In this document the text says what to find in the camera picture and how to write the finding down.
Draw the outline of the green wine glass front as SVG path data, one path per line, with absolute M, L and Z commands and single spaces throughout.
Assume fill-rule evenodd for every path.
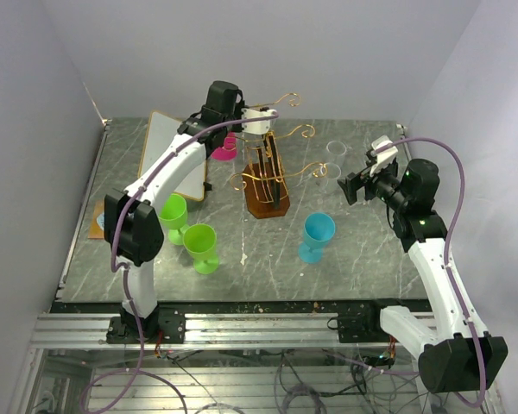
M 193 267 L 199 274 L 214 273 L 219 266 L 217 234 L 205 223 L 190 226 L 183 236 L 183 246 L 193 259 Z

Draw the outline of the pink plastic wine glass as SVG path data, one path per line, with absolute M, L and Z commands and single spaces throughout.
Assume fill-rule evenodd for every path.
M 224 138 L 224 144 L 222 147 L 216 148 L 211 157 L 218 161 L 231 161 L 237 157 L 237 135 L 230 132 Z

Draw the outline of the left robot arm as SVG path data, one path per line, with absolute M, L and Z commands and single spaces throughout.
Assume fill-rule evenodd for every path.
M 111 247 L 111 271 L 121 271 L 120 321 L 139 342 L 150 342 L 160 329 L 154 287 L 154 259 L 164 233 L 159 209 L 174 190 L 239 130 L 244 107 L 238 86 L 214 81 L 205 104 L 177 128 L 167 150 L 134 183 L 104 197 L 104 239 Z

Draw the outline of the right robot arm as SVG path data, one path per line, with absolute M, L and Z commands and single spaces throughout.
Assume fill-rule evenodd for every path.
M 392 211 L 392 229 L 420 275 L 435 326 L 428 328 L 409 308 L 392 304 L 363 320 L 364 334 L 376 342 L 393 336 L 417 360 L 431 393 L 488 390 L 509 350 L 476 313 L 454 265 L 450 231 L 433 208 L 439 169 L 423 159 L 409 161 L 401 176 L 397 167 L 396 161 L 379 171 L 368 166 L 338 185 L 348 204 L 363 190 L 366 199 L 378 198 Z

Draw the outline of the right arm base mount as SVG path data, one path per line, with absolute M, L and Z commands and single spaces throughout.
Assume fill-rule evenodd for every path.
M 340 343 L 389 342 L 390 334 L 381 327 L 381 312 L 396 305 L 394 300 L 373 300 L 354 304 L 328 319 L 326 327 L 335 331 Z

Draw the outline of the green wine glass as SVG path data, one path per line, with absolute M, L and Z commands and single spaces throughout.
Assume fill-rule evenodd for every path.
M 189 228 L 186 199 L 173 193 L 159 214 L 161 226 L 167 231 L 168 240 L 177 246 L 183 245 L 184 234 Z
M 183 236 L 183 246 L 193 259 L 193 267 L 199 274 L 214 273 L 219 266 L 217 234 L 205 223 L 190 226 Z

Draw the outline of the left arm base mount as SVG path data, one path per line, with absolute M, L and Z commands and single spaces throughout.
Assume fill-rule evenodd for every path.
M 182 344 L 185 341 L 186 318 L 176 309 L 158 305 L 148 317 L 140 317 L 138 320 L 141 322 L 143 339 L 146 343 Z M 138 320 L 122 308 L 119 316 L 110 320 L 106 342 L 108 344 L 138 343 L 140 341 L 136 325 Z

